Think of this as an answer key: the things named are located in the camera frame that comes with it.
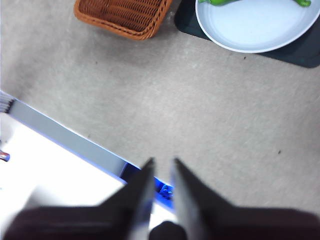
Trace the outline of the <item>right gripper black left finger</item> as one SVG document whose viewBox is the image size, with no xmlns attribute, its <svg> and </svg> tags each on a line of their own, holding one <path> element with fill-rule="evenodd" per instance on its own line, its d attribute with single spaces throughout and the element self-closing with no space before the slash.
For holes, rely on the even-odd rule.
<svg viewBox="0 0 320 240">
<path fill-rule="evenodd" d="M 20 211 L 6 240 L 146 239 L 155 196 L 150 158 L 121 189 L 95 206 L 39 206 Z"/>
</svg>

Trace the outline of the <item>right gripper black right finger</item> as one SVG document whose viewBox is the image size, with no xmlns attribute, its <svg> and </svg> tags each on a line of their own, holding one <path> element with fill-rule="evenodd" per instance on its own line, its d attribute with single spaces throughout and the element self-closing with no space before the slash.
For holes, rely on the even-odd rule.
<svg viewBox="0 0 320 240">
<path fill-rule="evenodd" d="M 320 219 L 293 208 L 237 206 L 173 160 L 173 204 L 189 240 L 318 240 Z"/>
</svg>

